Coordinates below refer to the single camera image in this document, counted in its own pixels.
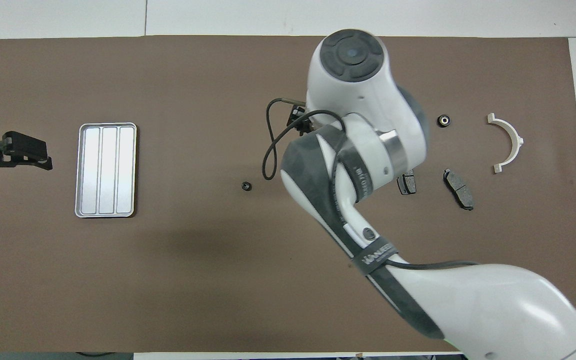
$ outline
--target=white curved handle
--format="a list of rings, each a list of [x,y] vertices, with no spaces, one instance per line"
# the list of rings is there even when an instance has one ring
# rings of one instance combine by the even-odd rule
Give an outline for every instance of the white curved handle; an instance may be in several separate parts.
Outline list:
[[[519,136],[517,130],[515,130],[515,128],[512,125],[510,125],[510,123],[508,123],[507,121],[503,121],[500,118],[495,118],[494,112],[490,112],[490,114],[488,114],[487,121],[489,124],[501,126],[504,130],[506,130],[506,132],[508,132],[508,135],[510,136],[510,141],[512,141],[512,149],[510,150],[510,155],[508,155],[508,158],[504,162],[499,162],[499,164],[493,165],[494,173],[495,174],[501,173],[502,170],[501,167],[507,166],[517,157],[517,154],[519,153],[519,148],[521,148],[521,146],[524,145],[524,139],[523,137]]]

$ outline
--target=brown board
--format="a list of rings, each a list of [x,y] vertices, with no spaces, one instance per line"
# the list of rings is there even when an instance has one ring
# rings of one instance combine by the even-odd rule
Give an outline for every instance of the brown board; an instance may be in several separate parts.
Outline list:
[[[0,136],[42,139],[54,163],[0,169],[0,351],[453,350],[416,333],[281,180],[262,178],[266,104],[305,98],[321,39],[0,39]],[[432,123],[431,143],[416,194],[393,182],[360,212],[409,262],[517,265],[576,307],[567,40],[384,43]],[[289,111],[273,108],[276,133]],[[491,112],[525,140],[498,174],[510,139],[487,124]],[[452,125],[441,129],[444,113]],[[78,130],[115,122],[139,127],[136,213],[78,218]],[[473,211],[446,189],[446,168],[470,187]]]

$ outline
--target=silver rectangular tray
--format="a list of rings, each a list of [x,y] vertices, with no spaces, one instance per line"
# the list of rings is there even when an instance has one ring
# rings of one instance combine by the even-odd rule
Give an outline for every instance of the silver rectangular tray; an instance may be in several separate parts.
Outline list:
[[[75,214],[129,217],[135,211],[137,126],[85,123],[79,128]]]

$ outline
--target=black cable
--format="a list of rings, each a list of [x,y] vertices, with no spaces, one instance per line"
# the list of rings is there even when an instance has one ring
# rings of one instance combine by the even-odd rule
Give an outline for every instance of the black cable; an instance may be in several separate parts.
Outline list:
[[[102,356],[116,354],[116,352],[102,352],[102,353],[85,353],[85,352],[77,352],[77,354],[81,356],[86,356],[88,358],[101,358]]]
[[[435,262],[432,264],[406,264],[404,262],[386,260],[384,264],[407,270],[436,270],[436,269],[446,269],[453,267],[480,265],[478,262],[468,260],[452,260],[444,262]]]
[[[279,99],[275,98],[275,100],[272,100],[270,102],[269,107],[267,107],[266,114],[268,114],[268,110],[270,109],[270,105],[277,103],[279,101],[284,101],[285,99],[284,98],[279,98]],[[270,139],[272,139],[272,143],[270,144],[270,146],[268,146],[268,150],[265,152],[265,155],[263,156],[263,162],[261,164],[261,173],[263,174],[264,179],[272,180],[272,178],[274,178],[275,174],[277,173],[277,143],[279,143],[279,141],[284,137],[284,135],[288,134],[288,132],[290,132],[290,130],[301,125],[301,123],[303,123],[309,117],[315,116],[317,114],[326,114],[328,116],[332,116],[335,120],[339,121],[339,123],[341,124],[341,130],[343,132],[346,132],[346,125],[344,124],[344,121],[342,120],[341,116],[339,116],[338,114],[336,114],[335,112],[332,112],[330,110],[314,110],[314,111],[306,112],[302,116],[299,116],[297,119],[295,119],[295,121],[291,122],[290,125],[286,126],[286,128],[275,139],[273,139],[274,135],[273,135],[273,132],[272,132],[272,129],[270,126],[270,120],[267,121],[268,130],[270,132]],[[268,157],[270,156],[270,152],[274,153],[274,164],[272,165],[272,173],[269,176],[266,174],[266,163],[268,162]]]

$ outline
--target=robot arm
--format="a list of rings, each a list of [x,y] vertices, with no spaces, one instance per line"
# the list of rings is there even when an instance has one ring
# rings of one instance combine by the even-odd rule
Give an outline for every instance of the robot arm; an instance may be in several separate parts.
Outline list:
[[[546,279],[500,264],[398,266],[395,246],[355,209],[426,157],[428,125],[396,86],[380,39],[350,29],[323,39],[306,106],[341,121],[311,118],[318,129],[284,153],[283,184],[403,319],[471,360],[576,360],[576,310]]]

